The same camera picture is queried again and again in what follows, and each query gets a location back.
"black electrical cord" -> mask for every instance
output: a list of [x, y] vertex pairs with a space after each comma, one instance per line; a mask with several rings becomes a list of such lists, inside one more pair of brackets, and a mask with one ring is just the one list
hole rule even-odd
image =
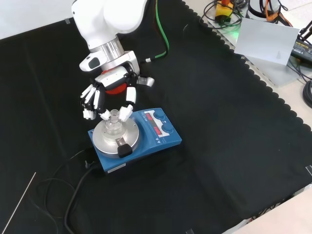
[[74, 202], [74, 200], [76, 199], [77, 193], [79, 191], [79, 188], [81, 187], [82, 183], [84, 182], [85, 178], [89, 175], [89, 173], [95, 169], [100, 169], [101, 168], [101, 164], [100, 163], [96, 163], [91, 165], [91, 167], [87, 170], [87, 172], [81, 177], [80, 181], [78, 182], [78, 185], [76, 186], [76, 189], [74, 191], [74, 194], [70, 200], [70, 202], [68, 203], [65, 215], [64, 215], [64, 226], [67, 229], [67, 231], [70, 234], [75, 234], [73, 232], [73, 230], [68, 226], [68, 220], [69, 220], [69, 212], [71, 210], [72, 204]]
[[[87, 148], [87, 149], [84, 149], [84, 150], [81, 150], [79, 151], [78, 153], [76, 153], [74, 156], [72, 156], [70, 159], [66, 160], [63, 164], [61, 164], [56, 170], [55, 172], [52, 174], [51, 178], [55, 178], [56, 175], [58, 174], [58, 172], [69, 162], [71, 161], [73, 158], [75, 158], [76, 156], [80, 155], [82, 152], [85, 152], [89, 149], [92, 149], [92, 147], [90, 148]], [[53, 217], [53, 218], [63, 218], [62, 216], [56, 216], [56, 215], [53, 215], [49, 210], [48, 210], [48, 207], [47, 207], [47, 203], [48, 203], [48, 193], [49, 193], [49, 190], [50, 190], [50, 187], [51, 187], [51, 184], [52, 184], [52, 180], [48, 183], [46, 189], [45, 189], [45, 192], [44, 192], [44, 208], [45, 210]]]
[[236, 0], [236, 7], [242, 9], [248, 4], [248, 1], [249, 0]]
[[[36, 186], [36, 191], [38, 190], [38, 187], [40, 185], [42, 185], [43, 183], [46, 183], [46, 182], [51, 182], [52, 180], [54, 181], [58, 181], [58, 182], [62, 182], [66, 185], [68, 185], [70, 188], [72, 188], [73, 190], [75, 190], [75, 188], [70, 184], [68, 183], [67, 181], [63, 180], [63, 179], [58, 179], [58, 178], [49, 178], [49, 179], [46, 179], [46, 180], [43, 180], [41, 181], [37, 186]], [[56, 222], [56, 220], [53, 218], [53, 216], [47, 212], [46, 210], [44, 210], [43, 208], [41, 208], [39, 205], [37, 205], [34, 200], [32, 199], [31, 197], [31, 194], [30, 192], [28, 193], [28, 199], [30, 200], [30, 202], [33, 204], [33, 206], [35, 206], [39, 211], [41, 211], [43, 214], [45, 214], [46, 216], [48, 216], [52, 221], [53, 223], [55, 224], [55, 228], [56, 228], [56, 233], [58, 234], [59, 233], [59, 227], [58, 227], [58, 224]]]
[[[202, 19], [203, 19], [204, 17], [206, 17], [206, 18], [209, 19], [209, 20], [212, 20], [212, 21], [215, 21], [215, 22], [216, 22], [215, 19], [212, 19], [212, 18], [210, 18], [209, 16], [207, 16], [207, 13], [209, 12], [209, 10], [210, 10], [211, 8], [213, 8], [214, 6], [217, 6], [217, 4], [219, 4], [219, 5], [223, 6], [223, 7], [226, 7], [226, 8], [231, 9], [232, 12], [221, 22], [221, 25], [223, 25], [222, 27], [218, 27], [218, 28], [215, 28], [215, 27], [214, 27], [214, 29], [224, 29], [224, 28], [227, 28], [227, 27], [234, 27], [234, 26], [238, 26], [238, 25], [240, 25], [240, 24], [242, 23], [242, 20], [243, 20], [242, 15], [241, 15], [239, 12], [236, 12], [236, 11], [235, 11], [235, 10], [236, 10], [236, 0], [234, 0], [233, 8], [230, 7], [230, 6], [225, 6], [225, 5], [221, 4], [221, 3], [219, 3], [217, 0], [215, 0], [215, 1], [210, 2], [210, 3], [209, 3], [208, 5], [206, 5], [206, 7], [204, 8], [204, 14], [203, 14], [203, 16], [199, 19], [199, 23], [200, 23], [201, 25], [204, 26], [204, 24], [203, 24], [203, 22], [202, 22]], [[226, 24], [225, 21], [226, 21], [228, 18], [230, 18], [233, 14], [236, 15], [236, 16], [238, 17], [238, 20], [235, 21], [235, 22], [233, 22], [233, 23]]]
[[46, 216], [48, 216], [52, 221], [53, 223], [55, 224], [55, 227], [56, 227], [56, 233], [58, 234], [59, 233], [59, 227], [58, 227], [58, 224], [57, 224], [57, 221], [56, 221], [56, 218], [62, 218], [62, 217], [58, 217], [58, 216], [54, 216], [53, 214], [51, 214], [51, 212], [49, 212], [49, 210], [47, 209], [47, 195], [48, 195], [48, 191], [49, 191], [49, 188], [51, 186], [51, 183], [53, 181], [56, 181], [56, 182], [62, 182], [66, 185], [68, 185], [72, 190], [73, 192], [75, 191], [75, 188], [72, 184], [70, 184], [69, 182], [63, 180], [63, 179], [59, 179], [59, 178], [55, 178], [55, 176], [57, 175], [57, 173], [61, 170], [61, 168], [63, 168], [69, 161], [71, 161], [73, 158], [75, 158], [77, 155], [79, 155], [80, 153], [86, 151], [86, 150], [89, 150], [89, 149], [92, 149], [92, 147], [90, 148], [87, 148], [87, 149], [84, 149], [84, 150], [81, 150], [80, 152], [78, 152], [77, 154], [75, 154], [74, 156], [72, 156], [70, 159], [68, 159], [67, 161], [65, 161], [63, 164], [61, 164], [56, 170], [55, 172], [53, 173], [52, 175], [52, 178], [48, 178], [48, 179], [45, 179], [43, 181], [41, 181], [40, 183], [38, 183], [36, 186], [35, 186], [35, 189], [36, 189], [36, 192], [38, 192], [38, 189], [39, 189], [39, 186], [45, 184], [45, 183], [48, 183], [48, 186], [45, 190], [45, 193], [44, 193], [44, 209], [41, 208], [38, 204], [36, 204], [34, 202], [34, 200], [32, 199], [32, 196], [31, 196], [31, 192], [29, 191], [28, 192], [28, 198], [30, 200], [30, 202], [33, 204], [34, 207], [36, 207], [40, 212], [42, 212], [43, 214], [45, 214]]
[[303, 74], [301, 72], [301, 69], [300, 69], [300, 64], [298, 66], [298, 68], [296, 68], [293, 64], [293, 62], [291, 60], [289, 60], [290, 64], [294, 67], [294, 69], [296, 70], [295, 72], [297, 74], [299, 74], [302, 79], [306, 82], [305, 86], [303, 87], [303, 92], [302, 92], [302, 97], [303, 97], [303, 100], [304, 102], [310, 107], [312, 108], [312, 92], [311, 92], [311, 88], [312, 88], [312, 78], [306, 76], [305, 74]]
[[285, 10], [285, 11], [288, 11], [288, 8], [286, 6], [284, 6], [280, 0], [277, 0], [278, 3], [280, 4], [280, 6]]

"label sticker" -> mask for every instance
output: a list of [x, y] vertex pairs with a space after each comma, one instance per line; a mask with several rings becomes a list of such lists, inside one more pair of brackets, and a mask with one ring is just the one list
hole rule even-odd
[[121, 165], [119, 165], [119, 166], [117, 166], [117, 167], [114, 167], [113, 169], [108, 170], [107, 173], [110, 173], [110, 172], [113, 172], [113, 171], [115, 171], [115, 170], [118, 170], [119, 168], [122, 168], [122, 167], [124, 167], [125, 165], [126, 165], [126, 163], [121, 164]]

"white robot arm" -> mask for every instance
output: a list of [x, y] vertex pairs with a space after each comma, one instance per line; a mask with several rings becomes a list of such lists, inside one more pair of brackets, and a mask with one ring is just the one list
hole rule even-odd
[[96, 112], [107, 120], [110, 112], [103, 108], [106, 90], [127, 84], [126, 106], [121, 107], [119, 118], [126, 121], [136, 102], [136, 84], [153, 85], [154, 79], [142, 78], [133, 51], [124, 51], [117, 33], [136, 30], [143, 19], [147, 0], [76, 0], [72, 13], [77, 28], [86, 40], [90, 54], [81, 62], [83, 71], [101, 67], [108, 71], [95, 79], [81, 94], [83, 115], [95, 119]]

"black tablecloth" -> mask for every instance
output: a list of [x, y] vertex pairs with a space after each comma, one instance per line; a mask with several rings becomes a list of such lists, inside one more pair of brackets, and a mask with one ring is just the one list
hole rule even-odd
[[[138, 30], [120, 36], [139, 59], [164, 50], [152, 6]], [[170, 52], [142, 66], [156, 83], [137, 91], [136, 109], [163, 108], [183, 142], [122, 173], [87, 180], [73, 217], [81, 233], [219, 234], [311, 181], [311, 129], [183, 2], [159, 1], [159, 17]], [[34, 172], [36, 181], [45, 178], [90, 146], [87, 131], [99, 119], [82, 118], [79, 95], [100, 71], [79, 69], [88, 50], [73, 21], [2, 41], [0, 52], [4, 227]], [[82, 173], [73, 166], [65, 172], [73, 183]], [[54, 187], [55, 212], [64, 212], [65, 189]], [[54, 228], [25, 199], [7, 233]]]

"electrical wire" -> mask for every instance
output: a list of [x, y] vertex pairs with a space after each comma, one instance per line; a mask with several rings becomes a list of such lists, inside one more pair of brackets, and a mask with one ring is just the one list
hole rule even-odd
[[293, 64], [293, 62], [291, 60], [289, 60], [290, 64], [294, 67], [294, 69], [296, 70], [295, 72], [297, 74], [299, 74], [302, 79], [306, 82], [305, 86], [303, 87], [303, 91], [302, 91], [302, 97], [303, 97], [303, 100], [304, 102], [310, 107], [312, 108], [312, 91], [311, 91], [311, 88], [312, 88], [312, 78], [306, 76], [305, 74], [303, 74], [301, 72], [301, 68], [300, 68], [300, 64], [298, 65], [298, 68], [296, 68]]
[[[232, 11], [231, 11], [231, 13], [230, 13], [225, 19], [223, 19], [221, 22], [219, 22], [219, 24], [221, 24], [221, 25], [223, 25], [223, 26], [217, 27], [217, 28], [214, 27], [214, 29], [224, 29], [224, 28], [227, 28], [227, 27], [234, 27], [234, 26], [238, 26], [238, 25], [240, 25], [240, 24], [242, 23], [242, 20], [243, 20], [242, 15], [241, 15], [238, 11], [237, 11], [237, 12], [235, 11], [235, 10], [236, 10], [236, 0], [233, 1], [233, 7], [225, 6], [225, 5], [221, 4], [221, 3], [219, 3], [217, 0], [215, 0], [215, 1], [210, 2], [210, 3], [209, 3], [208, 5], [206, 5], [206, 7], [204, 8], [204, 14], [203, 14], [203, 16], [199, 19], [199, 23], [200, 23], [201, 25], [203, 25], [203, 26], [205, 27], [205, 25], [202, 23], [202, 20], [203, 20], [204, 17], [206, 17], [207, 19], [209, 19], [209, 20], [211, 20], [211, 21], [215, 21], [215, 22], [217, 21], [217, 20], [212, 19], [212, 18], [210, 18], [209, 16], [207, 16], [207, 13], [210, 11], [211, 8], [213, 8], [214, 6], [217, 6], [218, 4], [221, 5], [221, 6], [223, 6], [223, 7], [229, 8], [229, 9], [231, 9]], [[238, 20], [235, 21], [235, 22], [233, 22], [233, 23], [226, 24], [225, 21], [226, 21], [227, 19], [231, 18], [232, 15], [236, 15], [236, 16], [238, 17]]]
[[167, 39], [167, 36], [161, 26], [161, 23], [160, 23], [160, 20], [159, 20], [159, 15], [158, 15], [158, 0], [155, 1], [155, 17], [156, 17], [156, 22], [157, 22], [157, 26], [158, 26], [158, 30], [160, 32], [160, 35], [162, 37], [162, 40], [164, 42], [164, 45], [166, 47], [166, 51], [164, 51], [163, 53], [159, 54], [159, 55], [156, 55], [155, 57], [150, 57], [150, 58], [147, 58], [145, 59], [145, 61], [143, 62], [151, 62], [151, 61], [154, 61], [156, 59], [160, 59], [160, 58], [163, 58], [165, 56], [167, 56], [167, 54], [169, 53], [169, 48], [170, 48], [170, 45], [169, 45], [169, 41]]
[[[70, 159], [66, 160], [63, 164], [61, 164], [61, 165], [54, 171], [54, 173], [52, 174], [51, 178], [55, 178], [55, 176], [58, 174], [58, 172], [59, 172], [69, 161], [71, 161], [73, 158], [75, 158], [76, 156], [80, 155], [82, 152], [85, 152], [85, 151], [87, 151], [87, 150], [89, 150], [89, 149], [92, 149], [92, 147], [87, 148], [87, 149], [84, 149], [84, 150], [81, 150], [81, 151], [79, 151], [78, 153], [76, 153], [74, 156], [72, 156]], [[46, 189], [45, 189], [45, 192], [44, 192], [44, 202], [43, 202], [44, 208], [45, 208], [45, 210], [46, 210], [52, 217], [54, 217], [54, 218], [63, 218], [62, 216], [53, 215], [51, 212], [49, 212], [48, 207], [47, 207], [47, 197], [48, 197], [48, 193], [49, 193], [49, 190], [50, 190], [50, 187], [51, 187], [51, 183], [52, 183], [52, 182], [53, 182], [53, 181], [51, 180], [51, 181], [48, 183], [48, 185], [47, 185], [47, 187], [46, 187]]]
[[86, 151], [86, 150], [89, 150], [89, 149], [92, 149], [92, 147], [90, 148], [87, 148], [87, 149], [84, 149], [84, 150], [81, 150], [79, 151], [77, 154], [75, 154], [74, 156], [72, 156], [70, 159], [68, 159], [67, 161], [65, 161], [63, 164], [61, 164], [56, 170], [55, 172], [53, 173], [52, 177], [51, 178], [48, 178], [48, 179], [45, 179], [43, 181], [41, 181], [40, 183], [38, 183], [36, 186], [35, 186], [35, 189], [36, 189], [36, 192], [38, 192], [38, 189], [40, 186], [42, 186], [43, 184], [47, 183], [48, 182], [48, 186], [45, 190], [45, 193], [44, 193], [44, 209], [41, 208], [38, 204], [36, 204], [34, 202], [34, 200], [32, 199], [32, 196], [31, 196], [31, 192], [29, 191], [28, 192], [28, 199], [30, 200], [30, 202], [32, 203], [32, 205], [37, 208], [40, 212], [42, 212], [43, 214], [45, 214], [46, 216], [48, 216], [54, 223], [55, 227], [56, 227], [56, 234], [59, 233], [59, 227], [58, 227], [58, 224], [57, 224], [57, 221], [56, 219], [57, 218], [62, 218], [62, 217], [58, 217], [58, 216], [54, 216], [53, 214], [51, 214], [51, 212], [49, 212], [49, 210], [47, 209], [47, 195], [48, 195], [48, 191], [49, 191], [49, 188], [51, 186], [51, 183], [52, 181], [56, 181], [56, 182], [62, 182], [64, 183], [65, 185], [69, 186], [73, 192], [75, 191], [75, 188], [72, 184], [70, 184], [69, 182], [63, 180], [63, 179], [59, 179], [59, 178], [55, 178], [55, 176], [57, 175], [57, 173], [61, 170], [61, 168], [63, 168], [69, 161], [71, 161], [73, 158], [75, 158], [77, 155], [79, 155], [80, 153]]
[[89, 173], [95, 169], [100, 169], [101, 168], [101, 164], [97, 163], [95, 165], [91, 165], [91, 167], [87, 170], [87, 172], [81, 177], [80, 181], [78, 182], [78, 185], [76, 186], [76, 189], [74, 191], [74, 194], [70, 200], [70, 202], [68, 203], [66, 212], [65, 212], [65, 216], [64, 216], [64, 226], [67, 229], [67, 231], [70, 234], [75, 234], [73, 232], [73, 230], [68, 226], [68, 220], [69, 220], [69, 212], [71, 210], [72, 204], [74, 202], [74, 200], [76, 199], [77, 193], [79, 191], [79, 188], [81, 187], [82, 183], [84, 182], [85, 178], [89, 175]]
[[[75, 190], [75, 188], [70, 184], [68, 183], [67, 181], [63, 180], [63, 179], [58, 179], [58, 178], [49, 178], [49, 179], [46, 179], [46, 180], [43, 180], [42, 182], [40, 182], [37, 186], [36, 186], [36, 191], [38, 190], [38, 187], [40, 185], [42, 185], [43, 183], [46, 183], [46, 182], [49, 182], [49, 181], [52, 181], [52, 180], [55, 180], [55, 181], [58, 181], [58, 182], [62, 182], [66, 185], [68, 185], [70, 188], [72, 188], [73, 190]], [[46, 210], [44, 210], [43, 208], [41, 208], [39, 205], [37, 205], [34, 200], [32, 199], [31, 197], [31, 193], [29, 192], [28, 193], [28, 199], [30, 200], [30, 202], [33, 204], [34, 207], [36, 207], [39, 211], [41, 211], [43, 214], [45, 214], [46, 216], [48, 216], [54, 223], [55, 225], [55, 228], [56, 228], [56, 233], [58, 234], [59, 233], [59, 227], [58, 227], [58, 224], [56, 222], [56, 220], [53, 218], [53, 216], [47, 212]]]
[[277, 0], [277, 1], [285, 11], [288, 11], [288, 8], [285, 5], [283, 5], [280, 0]]

